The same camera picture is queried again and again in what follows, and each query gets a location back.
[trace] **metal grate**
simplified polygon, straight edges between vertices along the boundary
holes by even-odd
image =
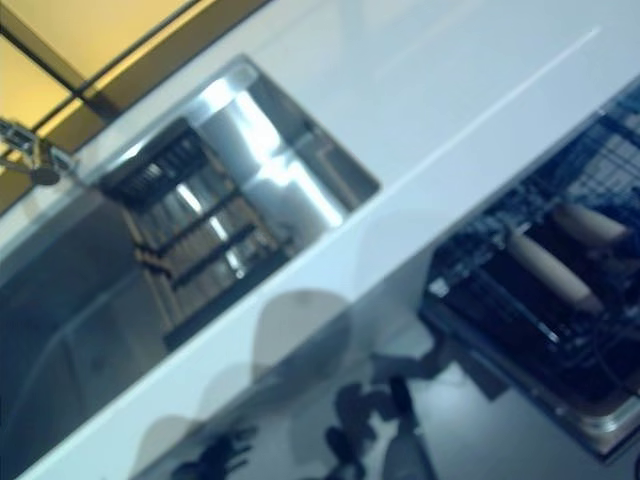
[[[634,328],[640,319],[640,269],[616,274],[598,270],[599,286],[604,292],[603,296],[598,296],[607,307],[606,313],[601,315],[603,318],[585,316],[566,305],[551,305],[554,303],[551,297],[545,308],[553,312],[548,315],[544,312],[542,318],[540,309],[533,309],[536,314],[531,305],[526,306],[514,296],[513,288],[505,288],[492,276],[491,265],[500,256],[507,255],[503,250],[509,234],[514,230],[535,233],[541,228],[549,228],[552,223],[549,213],[563,202],[581,204],[627,225],[636,232],[632,241],[638,242],[638,99],[640,89],[607,112],[601,112],[581,134],[439,247],[430,268],[429,292],[450,303],[447,297],[459,286],[465,290],[465,298],[475,308],[491,312],[497,324],[526,322],[546,338],[548,346],[564,342],[575,347],[576,342],[581,342],[583,348],[574,349],[570,364],[589,357],[591,346],[586,339],[593,332],[594,322],[599,322],[599,328],[602,328],[601,344],[605,349],[615,344],[616,338],[627,334],[629,328]],[[584,248],[589,255],[593,253]],[[586,263],[598,265],[587,256]],[[535,284],[535,278],[529,281],[531,285]],[[456,309],[464,313],[469,305],[456,305]],[[558,318],[548,322],[552,315]]]
[[[287,259],[287,242],[276,240],[216,153],[184,121],[152,140],[102,187],[124,207],[170,348]]]

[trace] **white countertop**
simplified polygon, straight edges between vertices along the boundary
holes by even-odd
[[[206,419],[252,384],[270,299],[301,289],[359,299],[639,75],[638,18],[636,0],[277,0],[204,51],[79,152],[81,176],[95,178],[244,53],[382,189],[23,478],[140,471],[184,434],[172,419]],[[38,190],[0,218],[0,257],[70,201],[68,188]],[[273,360],[330,320],[283,338]]]

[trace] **chrome faucet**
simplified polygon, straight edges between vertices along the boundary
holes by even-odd
[[[63,172],[73,164],[71,155],[38,137],[18,122],[10,122],[0,117],[0,140],[9,147],[24,154],[26,165],[14,163],[0,157],[0,166],[23,173],[35,185],[55,185]]]

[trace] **dishwasher rack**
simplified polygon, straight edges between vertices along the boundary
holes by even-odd
[[[123,207],[135,258],[175,349],[288,259],[218,155],[186,121],[102,182]]]
[[[604,215],[624,225],[628,235],[606,248],[587,246],[554,220],[554,212],[566,205]],[[604,308],[587,312],[562,301],[510,254],[514,236],[541,245]],[[639,302],[636,88],[594,115],[578,135],[436,249],[421,312],[606,457],[620,443],[617,430],[628,435],[640,426],[640,403],[633,398],[640,388]]]

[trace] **sink basin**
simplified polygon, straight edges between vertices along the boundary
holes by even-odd
[[[225,291],[222,300],[202,308],[197,321],[186,322],[187,333],[167,348],[162,306],[148,281],[148,269],[136,257],[140,245],[135,220],[140,210],[130,208],[118,193],[125,179],[144,177],[150,165],[158,168],[153,155],[159,145],[171,143],[176,125],[197,138],[207,159],[215,156],[274,242],[284,245],[284,254],[251,282],[238,282],[242,286],[230,289],[232,295]],[[324,233],[339,228],[379,188],[246,57],[232,61],[190,100],[125,147],[126,152],[105,167],[96,191],[80,194],[2,261],[2,478],[14,478],[26,469],[172,348],[273,271],[286,268],[286,262]],[[209,160],[203,165],[207,168]],[[204,225],[213,217],[189,201],[208,194],[198,190],[199,172],[170,185],[163,195],[175,196],[179,189],[182,207],[194,210],[187,216]],[[136,185],[134,193],[142,196],[138,200],[156,202],[149,200],[151,190],[140,182]],[[187,248],[185,255],[191,253]]]

